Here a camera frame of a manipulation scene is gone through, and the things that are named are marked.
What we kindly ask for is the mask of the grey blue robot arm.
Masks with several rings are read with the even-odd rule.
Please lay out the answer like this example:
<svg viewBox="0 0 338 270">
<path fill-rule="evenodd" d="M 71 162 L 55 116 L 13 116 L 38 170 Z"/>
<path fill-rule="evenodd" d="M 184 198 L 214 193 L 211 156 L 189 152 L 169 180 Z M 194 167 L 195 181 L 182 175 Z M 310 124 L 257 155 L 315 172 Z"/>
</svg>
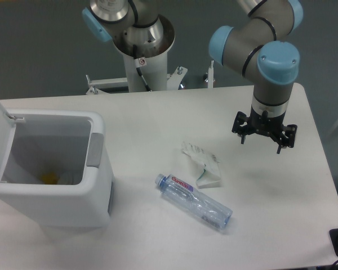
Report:
<svg viewBox="0 0 338 270">
<path fill-rule="evenodd" d="M 283 38 L 303 19 L 299 1 L 240 1 L 249 17 L 242 29 L 222 26 L 209 42 L 210 57 L 254 85 L 251 112 L 239 112 L 232 131 L 271 138 L 280 149 L 295 144 L 297 126 L 283 119 L 299 73 L 300 54 Z M 131 92 L 169 89 L 167 54 L 175 32 L 156 1 L 91 1 L 82 18 L 102 42 L 113 42 L 124 58 Z"/>
</svg>

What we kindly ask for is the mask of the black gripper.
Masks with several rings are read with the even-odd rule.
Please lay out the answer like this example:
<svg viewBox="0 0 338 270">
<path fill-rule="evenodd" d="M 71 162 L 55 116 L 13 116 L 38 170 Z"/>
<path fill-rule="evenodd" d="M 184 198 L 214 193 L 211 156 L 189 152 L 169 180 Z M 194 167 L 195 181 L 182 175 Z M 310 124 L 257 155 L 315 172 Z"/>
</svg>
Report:
<svg viewBox="0 0 338 270">
<path fill-rule="evenodd" d="M 297 132 L 297 125 L 283 125 L 285 113 L 276 117 L 270 116 L 270 111 L 255 109 L 251 106 L 250 117 L 243 112 L 237 112 L 234 119 L 232 132 L 241 138 L 241 144 L 244 144 L 246 136 L 259 134 L 270 137 L 278 144 L 277 153 L 281 153 L 281 149 L 287 147 L 293 148 Z"/>
</svg>

